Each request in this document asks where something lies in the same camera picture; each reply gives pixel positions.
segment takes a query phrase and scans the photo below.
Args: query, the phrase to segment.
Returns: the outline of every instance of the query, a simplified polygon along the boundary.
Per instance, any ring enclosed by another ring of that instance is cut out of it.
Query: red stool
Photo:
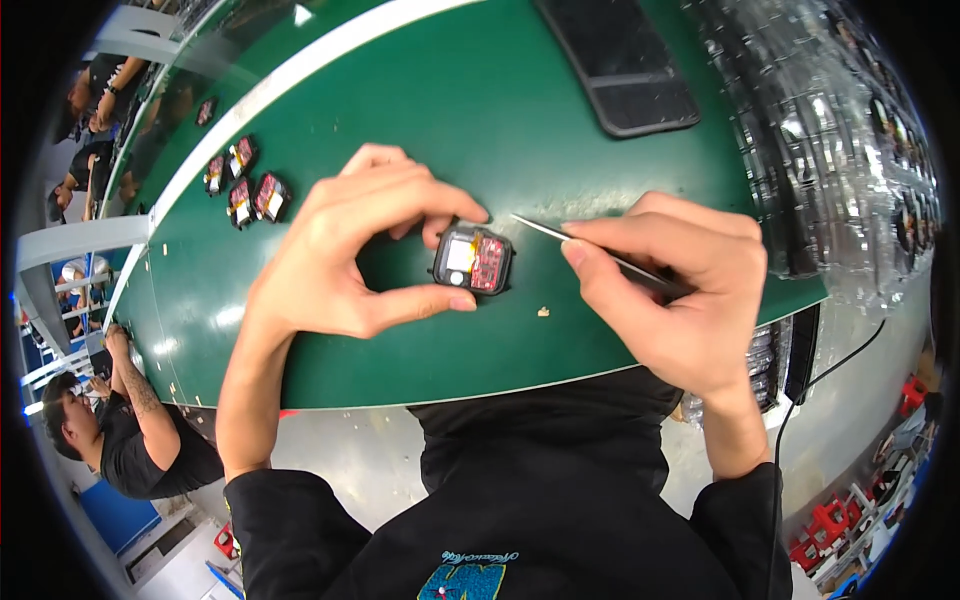
[[[850,527],[856,527],[856,524],[860,522],[860,518],[863,516],[863,509],[865,507],[860,506],[860,501],[853,496],[850,499],[850,502],[847,504],[847,514],[850,516]]]
[[[900,405],[900,416],[909,417],[924,403],[928,389],[917,375],[910,374],[910,378],[903,384],[903,404]]]
[[[804,571],[808,571],[820,563],[820,553],[813,545],[813,540],[807,538],[799,541],[796,538],[790,541],[790,560],[800,565]]]
[[[805,530],[818,550],[829,550],[850,527],[850,515],[836,493],[826,506],[813,507],[812,516],[813,523]]]
[[[217,537],[213,539],[213,545],[217,546],[217,549],[223,552],[228,559],[237,558],[237,550],[233,547],[233,533],[230,531],[229,523],[217,532]]]

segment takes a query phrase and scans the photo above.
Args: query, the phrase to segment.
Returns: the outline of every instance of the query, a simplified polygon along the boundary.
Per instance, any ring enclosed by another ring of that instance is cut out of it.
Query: hair
[[[80,382],[77,380],[77,375],[70,371],[62,372],[50,380],[40,397],[40,401],[43,402],[43,421],[47,437],[54,443],[57,452],[72,461],[82,461],[84,458],[63,436],[66,413],[63,411],[63,403],[60,400],[78,383]]]
[[[944,414],[944,395],[940,392],[927,393],[924,398],[924,406],[926,407],[927,422],[939,422],[940,417]]]
[[[60,107],[60,117],[57,119],[57,126],[54,129],[54,143],[59,144],[68,137],[76,139],[77,122],[80,115],[73,108],[69,100],[64,100]]]

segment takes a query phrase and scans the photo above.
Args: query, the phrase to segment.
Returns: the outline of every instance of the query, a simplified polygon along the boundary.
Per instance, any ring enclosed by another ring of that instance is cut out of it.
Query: fingernail
[[[462,310],[464,312],[470,312],[477,309],[477,302],[473,298],[455,296],[450,299],[450,308],[452,308],[453,310]]]
[[[587,251],[580,240],[566,240],[560,245],[560,252],[564,254],[566,262],[576,271],[580,263],[587,257]]]

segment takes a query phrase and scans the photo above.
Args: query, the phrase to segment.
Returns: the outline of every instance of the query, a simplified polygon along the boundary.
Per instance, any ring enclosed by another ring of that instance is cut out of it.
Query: concrete floor
[[[918,280],[874,343],[816,385],[806,405],[794,411],[780,456],[784,516],[803,508],[847,471],[889,427],[900,387],[915,369],[926,335],[928,285],[928,279]],[[865,342],[878,323],[877,316],[827,300],[814,376]],[[777,431],[769,431],[771,446]],[[662,435],[671,468],[662,496],[689,516],[711,479],[703,434],[668,419]],[[321,475],[348,512],[374,530],[426,496],[420,483],[422,449],[420,425],[402,408],[304,411],[280,422],[273,464]],[[212,515],[226,517],[222,489],[220,482],[191,497]]]

